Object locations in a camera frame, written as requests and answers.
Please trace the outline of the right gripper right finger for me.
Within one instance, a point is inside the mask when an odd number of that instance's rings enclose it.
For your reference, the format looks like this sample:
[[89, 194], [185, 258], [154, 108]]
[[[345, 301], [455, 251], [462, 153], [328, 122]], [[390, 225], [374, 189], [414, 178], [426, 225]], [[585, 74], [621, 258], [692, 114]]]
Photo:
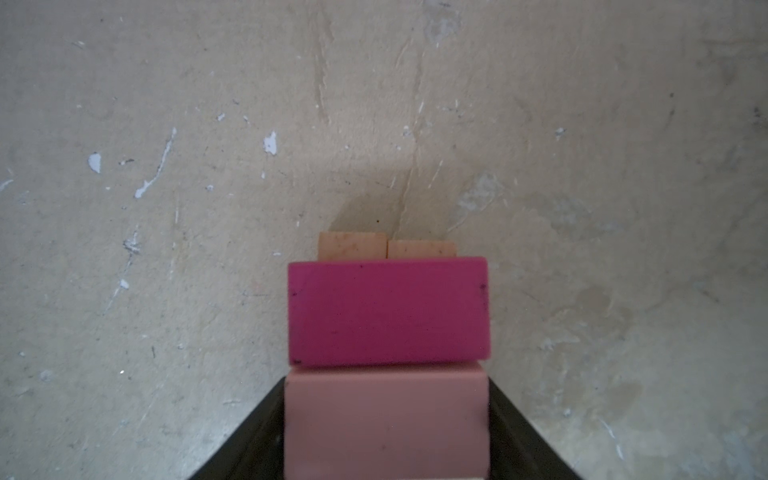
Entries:
[[489, 380], [491, 480], [581, 480], [506, 394]]

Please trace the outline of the pink wood block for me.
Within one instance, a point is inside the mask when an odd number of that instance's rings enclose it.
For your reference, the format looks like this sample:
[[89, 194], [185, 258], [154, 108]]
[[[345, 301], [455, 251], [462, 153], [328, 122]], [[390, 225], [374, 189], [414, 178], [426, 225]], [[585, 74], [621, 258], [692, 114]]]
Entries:
[[476, 362], [286, 378], [287, 479], [481, 479], [489, 470], [489, 379]]

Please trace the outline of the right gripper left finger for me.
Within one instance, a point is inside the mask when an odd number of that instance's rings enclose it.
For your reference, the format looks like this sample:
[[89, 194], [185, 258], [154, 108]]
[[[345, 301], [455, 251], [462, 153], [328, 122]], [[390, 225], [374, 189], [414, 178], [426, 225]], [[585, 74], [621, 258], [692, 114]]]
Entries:
[[192, 480], [284, 479], [285, 381], [272, 387]]

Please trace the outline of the magenta wood block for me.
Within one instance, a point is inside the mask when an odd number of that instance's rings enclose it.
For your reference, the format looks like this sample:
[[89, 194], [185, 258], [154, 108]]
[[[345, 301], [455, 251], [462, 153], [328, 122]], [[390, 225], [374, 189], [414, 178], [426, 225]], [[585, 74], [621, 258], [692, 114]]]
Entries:
[[451, 363], [491, 354], [483, 257], [295, 262], [287, 299], [293, 366]]

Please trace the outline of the natural wood block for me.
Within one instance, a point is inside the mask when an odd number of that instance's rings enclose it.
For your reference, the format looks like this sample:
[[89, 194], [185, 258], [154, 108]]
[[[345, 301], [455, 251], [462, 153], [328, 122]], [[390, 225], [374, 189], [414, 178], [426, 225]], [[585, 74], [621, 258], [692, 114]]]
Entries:
[[384, 233], [321, 232], [319, 261], [381, 260], [387, 258], [388, 238]]
[[456, 257], [458, 249], [451, 241], [389, 240], [388, 259], [427, 259]]

